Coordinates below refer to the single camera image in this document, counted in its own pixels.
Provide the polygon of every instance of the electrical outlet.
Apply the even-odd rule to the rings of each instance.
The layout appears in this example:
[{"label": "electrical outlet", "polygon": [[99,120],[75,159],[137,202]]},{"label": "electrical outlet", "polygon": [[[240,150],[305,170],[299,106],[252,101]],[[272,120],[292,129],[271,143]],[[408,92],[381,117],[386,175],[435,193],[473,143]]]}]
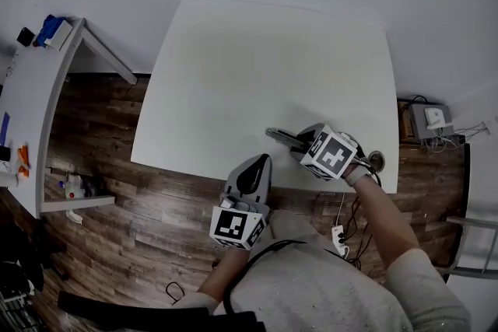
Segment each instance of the electrical outlet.
[{"label": "electrical outlet", "polygon": [[344,244],[344,231],[342,230],[342,225],[335,225],[334,227],[332,227],[331,232],[332,232],[332,242],[334,243],[335,249],[337,249],[339,254],[342,257],[344,257],[347,254],[345,250],[348,247]]},{"label": "electrical outlet", "polygon": [[494,138],[498,138],[498,116],[486,119],[484,124]]}]

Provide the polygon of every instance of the orange object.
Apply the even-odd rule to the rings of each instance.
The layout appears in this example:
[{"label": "orange object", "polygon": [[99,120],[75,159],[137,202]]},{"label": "orange object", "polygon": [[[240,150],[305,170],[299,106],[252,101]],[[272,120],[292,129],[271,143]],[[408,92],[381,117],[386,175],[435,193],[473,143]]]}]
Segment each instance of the orange object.
[{"label": "orange object", "polygon": [[[30,167],[30,164],[28,163],[28,146],[23,145],[20,149],[17,149],[17,156],[19,157],[19,160],[27,166],[27,168]],[[30,171],[29,169],[25,168],[24,166],[20,166],[18,173],[22,173],[23,176],[29,177],[30,176]]]}]

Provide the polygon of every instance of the blue object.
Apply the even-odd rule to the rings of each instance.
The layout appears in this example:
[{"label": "blue object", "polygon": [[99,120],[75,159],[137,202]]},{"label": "blue object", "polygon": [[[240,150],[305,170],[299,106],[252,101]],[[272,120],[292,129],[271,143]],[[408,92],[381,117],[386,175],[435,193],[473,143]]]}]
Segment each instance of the blue object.
[{"label": "blue object", "polygon": [[9,126],[10,116],[6,112],[3,114],[2,129],[0,130],[0,145],[5,147],[5,137],[7,137],[7,127]]},{"label": "blue object", "polygon": [[65,20],[65,17],[54,17],[52,14],[49,14],[48,17],[44,20],[44,25],[42,26],[41,31],[37,36],[38,45],[46,47],[47,45],[45,44],[45,40],[54,37],[54,34],[57,32],[58,27],[62,24],[62,21]]}]

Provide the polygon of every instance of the white table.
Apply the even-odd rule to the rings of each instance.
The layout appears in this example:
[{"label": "white table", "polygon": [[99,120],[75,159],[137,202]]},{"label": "white table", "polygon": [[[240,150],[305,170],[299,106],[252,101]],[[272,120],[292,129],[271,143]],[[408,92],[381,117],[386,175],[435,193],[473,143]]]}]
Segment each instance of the white table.
[{"label": "white table", "polygon": [[17,149],[28,145],[30,176],[19,176],[18,187],[9,191],[34,217],[41,212],[88,208],[114,203],[114,197],[88,197],[60,201],[44,200],[44,174],[48,139],[62,84],[76,50],[85,43],[104,57],[131,84],[136,77],[113,56],[86,28],[85,20],[70,22],[73,30],[62,49],[22,47],[12,63],[12,74],[5,80],[0,96],[0,119],[10,116],[5,145],[11,149],[10,167],[14,170]]},{"label": "white table", "polygon": [[325,121],[384,154],[398,182],[398,115],[384,31],[336,16],[248,2],[183,1],[157,57],[132,162],[225,180],[266,152],[273,186],[350,190],[315,178],[268,127]]}]

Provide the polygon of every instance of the wall socket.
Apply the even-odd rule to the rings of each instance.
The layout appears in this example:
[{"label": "wall socket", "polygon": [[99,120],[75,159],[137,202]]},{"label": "wall socket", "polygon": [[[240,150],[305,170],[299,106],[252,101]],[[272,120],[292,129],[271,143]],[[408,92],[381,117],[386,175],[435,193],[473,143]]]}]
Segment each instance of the wall socket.
[{"label": "wall socket", "polygon": [[486,119],[484,124],[488,128],[489,133],[491,133],[494,138],[498,138],[498,116]]}]

